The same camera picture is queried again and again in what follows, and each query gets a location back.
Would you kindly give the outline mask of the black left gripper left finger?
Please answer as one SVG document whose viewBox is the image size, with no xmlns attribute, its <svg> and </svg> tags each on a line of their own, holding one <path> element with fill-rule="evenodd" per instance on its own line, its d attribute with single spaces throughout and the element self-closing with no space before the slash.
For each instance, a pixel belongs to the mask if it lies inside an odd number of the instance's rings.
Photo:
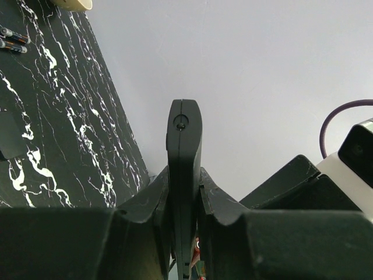
<svg viewBox="0 0 373 280">
<path fill-rule="evenodd" d="M 168 171 L 118 208 L 2 208 L 2 279 L 167 279 Z"/>
</svg>

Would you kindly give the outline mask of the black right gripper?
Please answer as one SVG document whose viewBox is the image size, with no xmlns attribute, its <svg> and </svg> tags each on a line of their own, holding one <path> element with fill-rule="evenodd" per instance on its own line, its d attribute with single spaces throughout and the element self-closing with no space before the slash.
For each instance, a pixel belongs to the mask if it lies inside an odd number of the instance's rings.
<svg viewBox="0 0 373 280">
<path fill-rule="evenodd" d="M 304 155 L 297 155 L 240 203 L 248 209 L 359 211 L 360 208 Z"/>
</svg>

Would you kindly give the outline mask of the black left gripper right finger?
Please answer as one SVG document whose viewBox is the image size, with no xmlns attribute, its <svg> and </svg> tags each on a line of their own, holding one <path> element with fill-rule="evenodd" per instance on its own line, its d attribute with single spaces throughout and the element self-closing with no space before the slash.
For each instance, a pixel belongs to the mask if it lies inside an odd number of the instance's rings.
<svg viewBox="0 0 373 280">
<path fill-rule="evenodd" d="M 372 223 L 357 211 L 250 210 L 201 171 L 207 279 L 371 279 Z"/>
</svg>

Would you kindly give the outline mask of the black remote control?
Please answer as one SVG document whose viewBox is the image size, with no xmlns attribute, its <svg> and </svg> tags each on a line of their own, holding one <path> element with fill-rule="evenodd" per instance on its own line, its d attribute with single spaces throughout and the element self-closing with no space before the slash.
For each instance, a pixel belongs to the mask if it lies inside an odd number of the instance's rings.
<svg viewBox="0 0 373 280">
<path fill-rule="evenodd" d="M 202 116 L 195 100 L 173 100 L 166 150 L 175 257 L 179 279 L 191 278 L 202 154 Z"/>
</svg>

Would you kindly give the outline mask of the black remote battery cover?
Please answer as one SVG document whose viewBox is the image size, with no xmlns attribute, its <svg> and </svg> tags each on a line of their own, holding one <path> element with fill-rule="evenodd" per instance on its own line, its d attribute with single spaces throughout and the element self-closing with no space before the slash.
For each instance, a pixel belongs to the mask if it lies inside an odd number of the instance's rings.
<svg viewBox="0 0 373 280">
<path fill-rule="evenodd" d="M 27 146 L 16 121 L 8 111 L 1 112 L 0 149 L 1 161 L 16 158 L 27 152 Z"/>
</svg>

